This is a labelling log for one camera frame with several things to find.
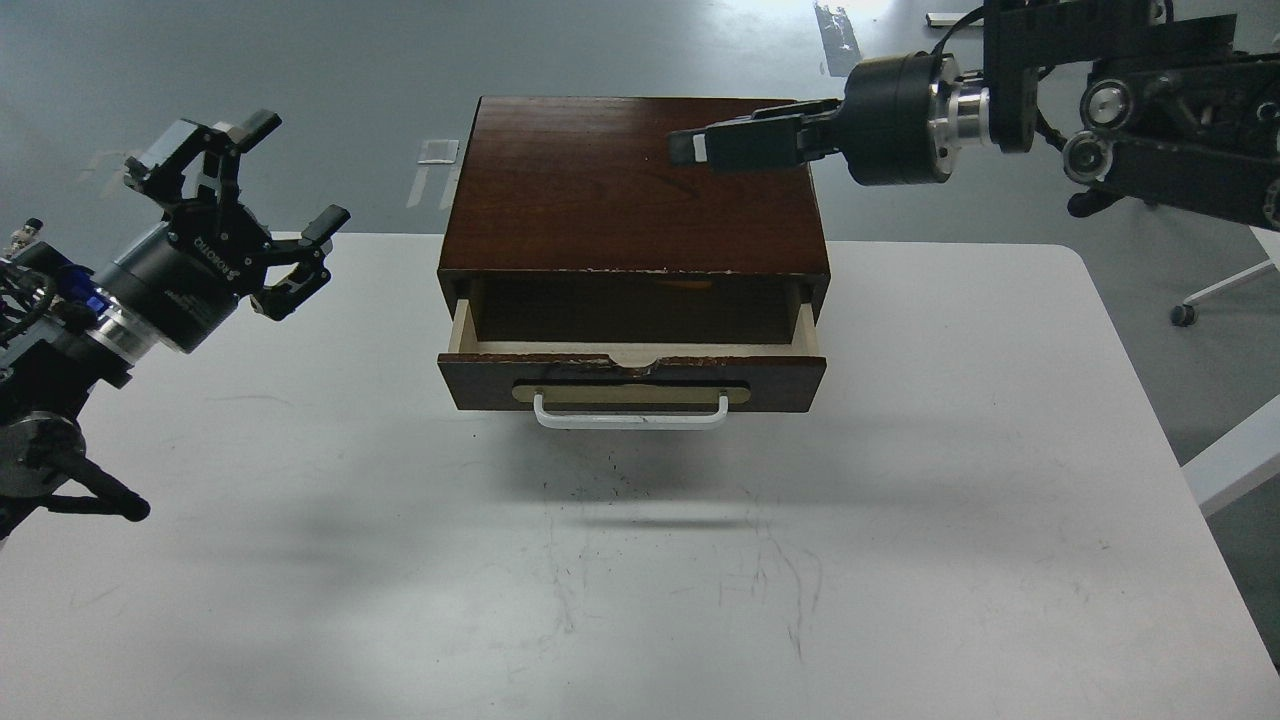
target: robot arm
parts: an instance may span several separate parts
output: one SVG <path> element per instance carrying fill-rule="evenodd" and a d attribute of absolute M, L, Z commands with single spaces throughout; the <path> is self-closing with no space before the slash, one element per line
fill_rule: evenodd
<path fill-rule="evenodd" d="M 1075 217 L 1133 196 L 1280 228 L 1280 54 L 1234 53 L 1234 15 L 1172 22 L 1165 5 L 984 0 L 961 20 L 983 20 L 982 70 L 961 73 L 946 38 L 932 53 L 864 60 L 844 100 L 672 133 L 671 160 L 735 172 L 841 152 L 860 184 L 933 183 L 965 146 L 1027 152 L 1039 133 L 1088 187 L 1068 204 Z M 1088 60 L 1084 129 L 1065 138 L 1037 109 L 1038 82 Z"/>
<path fill-rule="evenodd" d="M 239 127 L 179 120 L 129 158 L 125 184 L 164 214 L 100 275 L 31 242 L 38 220 L 15 233 L 15 246 L 26 242 L 0 260 L 0 542 L 40 507 L 146 518 L 145 500 L 84 457 L 76 418 L 90 389 L 99 380 L 123 387 L 156 342 L 191 352 L 242 297 L 280 320 L 329 282 L 324 258 L 346 210 L 330 205 L 301 237 L 282 241 L 239 202 L 241 156 L 279 124 L 265 110 Z M 197 159 L 195 192 L 184 196 Z M 293 269 L 266 286 L 276 265 Z M 54 495 L 68 479 L 92 497 Z"/>

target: wooden cabinet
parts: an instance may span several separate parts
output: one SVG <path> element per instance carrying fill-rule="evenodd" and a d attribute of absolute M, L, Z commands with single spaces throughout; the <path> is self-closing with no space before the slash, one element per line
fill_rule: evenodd
<path fill-rule="evenodd" d="M 782 102 L 481 99 L 439 266 L 458 407 L 529 409 L 541 389 L 690 409 L 718 388 L 735 411 L 808 410 L 831 277 L 808 167 L 667 160 L 668 132 Z"/>

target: drawer handle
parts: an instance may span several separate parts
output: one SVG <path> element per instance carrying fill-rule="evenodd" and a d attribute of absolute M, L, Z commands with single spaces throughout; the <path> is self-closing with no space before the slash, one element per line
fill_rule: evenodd
<path fill-rule="evenodd" d="M 728 393 L 721 392 L 719 407 L 710 415 L 627 415 L 604 413 L 548 413 L 541 391 L 534 393 L 538 424 L 553 430 L 709 430 L 728 418 Z"/>

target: wheel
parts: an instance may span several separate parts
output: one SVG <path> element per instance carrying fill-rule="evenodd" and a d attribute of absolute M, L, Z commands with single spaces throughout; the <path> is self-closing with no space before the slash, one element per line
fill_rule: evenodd
<path fill-rule="evenodd" d="M 1196 307 L 1192 305 L 1179 305 L 1174 307 L 1172 311 L 1169 313 L 1169 322 L 1179 328 L 1196 324 Z"/>

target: floor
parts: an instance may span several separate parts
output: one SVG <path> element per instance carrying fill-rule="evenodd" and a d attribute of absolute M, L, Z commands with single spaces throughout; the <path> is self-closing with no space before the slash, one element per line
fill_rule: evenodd
<path fill-rule="evenodd" d="M 179 117 L 236 122 L 266 106 L 284 126 L 241 174 L 260 220 L 300 228 L 338 202 L 352 211 L 348 231 L 443 232 L 449 173 L 421 178 L 416 160 L 424 140 L 460 140 L 465 151 L 480 95 L 833 97 L 847 63 L 932 47 L 940 33 L 924 13 L 972 4 L 847 0 L 841 35 L 818 22 L 838 15 L 837 4 L 806 0 L 10 0 L 0 5 L 0 225 L 40 217 L 45 240 L 101 266 L 159 217 L 120 186 L 124 154 Z M 1240 50 L 1280 41 L 1274 0 L 1178 0 L 1176 9 L 1238 13 Z M 966 68 L 980 64 L 973 31 L 948 49 Z M 1060 68 L 1042 85 L 1042 109 L 1065 131 L 1078 127 L 1085 70 Z M 1265 258 L 1243 227 L 1137 201 L 1073 219 L 1065 204 L 1076 187 L 1046 146 L 965 150 L 943 187 L 863 188 L 835 159 L 813 173 L 835 241 L 1079 252 L 1181 462 L 1280 393 L 1280 273 L 1206 305 L 1192 328 L 1167 320 L 1181 297 Z M 1280 661 L 1277 509 L 1274 479 L 1210 527 Z"/>

